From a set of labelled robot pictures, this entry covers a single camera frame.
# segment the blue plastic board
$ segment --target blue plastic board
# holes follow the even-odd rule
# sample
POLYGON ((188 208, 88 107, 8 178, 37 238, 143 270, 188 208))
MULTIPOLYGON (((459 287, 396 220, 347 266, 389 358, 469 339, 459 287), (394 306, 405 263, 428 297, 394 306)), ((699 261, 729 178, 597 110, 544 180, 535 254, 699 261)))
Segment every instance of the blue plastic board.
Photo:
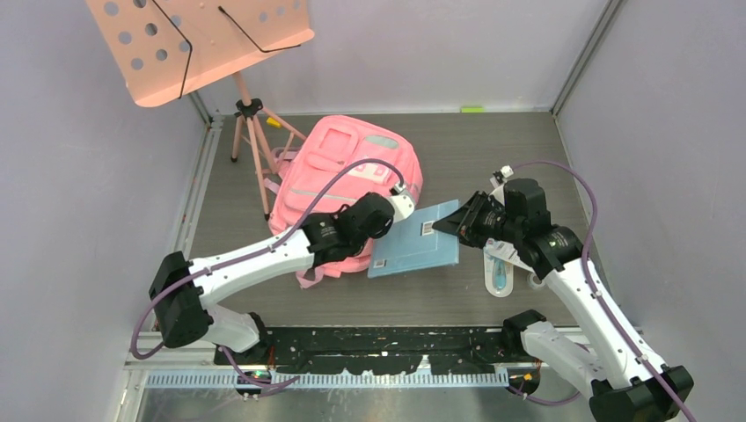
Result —
POLYGON ((458 238, 433 229, 433 222, 458 209, 458 200, 418 209, 391 226, 373 248, 368 278, 458 264, 458 238))

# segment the white wall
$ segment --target white wall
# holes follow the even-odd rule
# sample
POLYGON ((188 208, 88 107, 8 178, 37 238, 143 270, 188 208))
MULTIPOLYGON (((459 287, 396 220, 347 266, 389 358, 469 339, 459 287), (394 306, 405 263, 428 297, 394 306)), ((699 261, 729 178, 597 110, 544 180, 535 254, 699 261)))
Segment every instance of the white wall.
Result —
POLYGON ((629 0, 559 117, 612 290, 699 420, 746 414, 744 40, 742 0, 629 0))
MULTIPOLYGON (((244 74, 285 113, 548 110, 605 4, 309 0, 316 37, 244 74)), ((202 95, 236 111, 230 78, 202 95)))
POLYGON ((105 420, 203 134, 135 106, 84 2, 0 12, 0 420, 105 420))

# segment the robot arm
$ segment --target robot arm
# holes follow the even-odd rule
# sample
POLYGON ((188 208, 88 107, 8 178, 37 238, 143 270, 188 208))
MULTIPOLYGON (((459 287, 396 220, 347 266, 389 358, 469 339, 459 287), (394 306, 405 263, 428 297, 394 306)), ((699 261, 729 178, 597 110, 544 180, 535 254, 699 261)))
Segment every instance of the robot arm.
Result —
POLYGON ((166 256, 150 287, 151 299, 174 282, 194 277, 155 307, 164 345, 182 347, 201 339, 238 353, 251 349, 261 340, 259 317, 217 304, 278 275, 359 254, 369 239, 384 236, 414 211, 412 195, 403 186, 391 193, 389 198, 368 193, 335 213, 312 213, 297 230, 214 257, 187 262, 181 252, 166 256))
POLYGON ((436 222, 433 228, 453 234, 461 244, 476 248, 483 248, 489 238, 512 243, 521 260, 565 303, 594 352, 583 350, 565 338, 535 310, 504 322, 504 343, 553 367, 589 400, 596 420, 675 417, 677 406, 648 371, 644 360, 682 401, 693 386, 689 373, 684 367, 668 367, 638 335, 611 299, 592 262, 589 262, 592 280, 586 281, 581 262, 582 243, 571 229, 551 223, 545 193, 538 183, 527 178, 505 183, 512 171, 505 174, 504 170, 494 174, 495 191, 489 195, 476 192, 463 207, 436 222), (596 288, 589 288, 588 282, 595 283, 596 288), (605 298, 603 303, 598 300, 601 296, 605 298), (616 321, 612 322, 608 314, 616 321), (641 358, 621 332, 642 351, 641 358))

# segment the pink music stand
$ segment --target pink music stand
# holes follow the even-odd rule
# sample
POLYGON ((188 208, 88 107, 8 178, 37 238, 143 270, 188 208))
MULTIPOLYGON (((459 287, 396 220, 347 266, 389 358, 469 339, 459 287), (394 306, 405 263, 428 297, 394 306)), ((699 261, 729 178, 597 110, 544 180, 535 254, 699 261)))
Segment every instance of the pink music stand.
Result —
POLYGON ((258 98, 252 99, 240 71, 313 38, 306 0, 86 2, 139 106, 161 106, 224 77, 233 77, 241 101, 237 103, 231 160, 238 159, 245 123, 268 218, 260 152, 270 172, 278 169, 256 113, 261 111, 288 129, 285 151, 294 136, 305 140, 305 135, 258 98))

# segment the pink backpack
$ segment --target pink backpack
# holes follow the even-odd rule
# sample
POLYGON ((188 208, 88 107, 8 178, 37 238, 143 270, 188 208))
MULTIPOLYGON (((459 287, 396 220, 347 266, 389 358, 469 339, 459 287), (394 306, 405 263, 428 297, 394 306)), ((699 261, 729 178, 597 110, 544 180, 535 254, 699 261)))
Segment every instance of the pink backpack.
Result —
MULTIPOLYGON (((416 203, 422 190, 422 170, 414 148, 403 137, 382 127, 348 116, 327 116, 311 130, 303 147, 288 150, 274 149, 274 160, 279 164, 282 184, 269 179, 265 185, 275 193, 269 228, 279 234, 295 224, 318 192, 340 170, 363 158, 379 158, 393 164, 406 180, 416 203)), ((342 177, 325 195, 314 211, 335 212, 344 204, 352 205, 367 192, 391 196, 389 190, 398 182, 396 174, 378 164, 365 164, 342 177)), ((342 262, 316 268, 314 279, 297 274, 301 287, 313 286, 324 275, 340 277, 342 273, 356 273, 370 264, 372 241, 368 241, 360 255, 342 262)))

